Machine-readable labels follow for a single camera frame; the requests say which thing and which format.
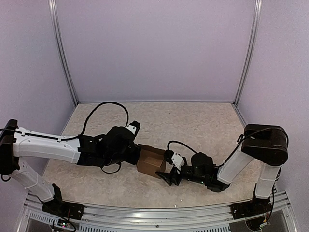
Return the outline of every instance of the white robotic arm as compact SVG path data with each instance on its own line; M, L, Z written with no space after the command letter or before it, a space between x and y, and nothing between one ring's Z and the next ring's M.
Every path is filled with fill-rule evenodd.
M140 151L133 141L139 128L140 124L134 121L96 137L68 137L33 132L18 127L17 120L11 119L0 135L0 174L17 180L36 195L43 203L43 211L65 217L71 212L71 218L80 219L83 206L64 202L59 187L45 181L24 157L57 159L102 169L114 163L121 165L123 161L135 165Z
M186 158L169 149L169 144L179 143L195 154L191 157L191 165ZM170 141L165 151L165 158L173 165L170 173L157 172L169 185L179 185L182 179L201 183L214 192L226 190L236 176L254 159L263 162L259 179L254 189L253 198L249 202L236 203L231 206L234 219L250 217L271 211L270 196L275 181L279 178L281 168L288 159L288 136L283 128L249 124L238 140L238 145L226 161L216 166L212 158L196 152L187 145Z

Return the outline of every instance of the cardboard box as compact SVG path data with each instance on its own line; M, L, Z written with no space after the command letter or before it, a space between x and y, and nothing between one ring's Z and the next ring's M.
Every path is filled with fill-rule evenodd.
M166 161L164 159L165 150L154 148L152 146L141 145L140 159L137 163L137 170L155 178L159 178L155 172L164 172Z

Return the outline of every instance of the marble floor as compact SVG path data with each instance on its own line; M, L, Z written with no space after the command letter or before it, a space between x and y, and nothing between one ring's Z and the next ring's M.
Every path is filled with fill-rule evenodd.
M79 104L63 135L77 135L96 104ZM221 164L233 151L243 127L228 103L124 103L130 122L140 122L135 143L166 149L178 140L213 157ZM86 133L107 133L112 126L125 125L126 114L116 105L101 106L90 118ZM190 160L192 152L172 144L171 149ZM106 167L106 171L117 167ZM205 186L182 181L169 186L163 180L139 173L136 166L123 162L116 174L105 174L99 167L82 167L50 160L44 178L56 183L64 200L106 206L135 208L174 208L231 203L249 199L258 179L260 162L254 160L224 192L214 193Z

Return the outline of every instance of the metal extrusion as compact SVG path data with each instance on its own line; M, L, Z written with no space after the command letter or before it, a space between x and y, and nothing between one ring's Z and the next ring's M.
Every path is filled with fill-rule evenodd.
M247 123L246 123L243 115L239 111L238 107L234 103L232 103L232 107L233 107L238 119L240 120L240 123L242 124L243 127L245 127L247 125Z
M230 203L188 207L188 208L169 208L169 209L139 209L123 208L112 206L101 206L93 204L85 205L82 220L70 219L80 232L96 231L117 231L117 232L153 232L153 231L174 231L192 232L203 231L207 228L226 227L233 222L243 221L244 218L233 220ZM50 224L56 216L41 211L42 204L34 195L28 194L23 210L21 223L18 232L24 232L29 218L40 220ZM284 210L289 220L289 231L296 232L294 229L293 212L285 192L275 193L275 205L273 211Z
M102 101L79 101L80 104L99 104ZM118 100L119 103L233 103L232 101L198 101L198 100Z
M56 44L58 48L58 53L59 53L59 58L61 61L61 65L63 68L63 72L65 75L65 79L69 88L69 92L72 98L72 101L74 103L74 106L76 107L79 103L78 97L74 88L74 84L71 78L71 74L69 71L67 59L65 56L64 48L63 48L63 43L61 40L61 33L60 33L60 26L59 26L59 20L58 20L58 15L57 15L57 6L56 6L56 0L48 0L49 4L49 10L50 10L50 15L52 19L52 24L53 24L53 29L54 29L54 34L56 38Z
M247 50L247 55L245 59L245 64L242 69L241 73L241 78L239 82L239 86L237 88L237 93L234 99L234 104L237 107L245 86L245 82L248 76L249 72L249 67L250 63L252 60L252 55L254 51L254 45L256 41L256 36L257 36L257 31L258 31L258 26L259 26L259 21L260 21L260 16L261 16L261 8L262 8L262 0L255 0L255 9L254 9L254 16L253 16L253 23L252 23L252 28L251 28L251 33L250 33L250 39L249 39L249 46Z

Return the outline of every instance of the lavender wall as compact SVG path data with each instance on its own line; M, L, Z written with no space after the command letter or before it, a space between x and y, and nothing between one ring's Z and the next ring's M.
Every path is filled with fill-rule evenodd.
M0 7L0 127L10 118L59 134L73 111L52 30L48 2L2 0ZM46 159L29 159L42 173ZM0 183L1 232L13 232L27 191Z
M254 0L58 0L81 101L233 101Z
M249 76L239 109L248 123L277 124L290 136L279 180L301 231L309 230L309 4L263 2Z

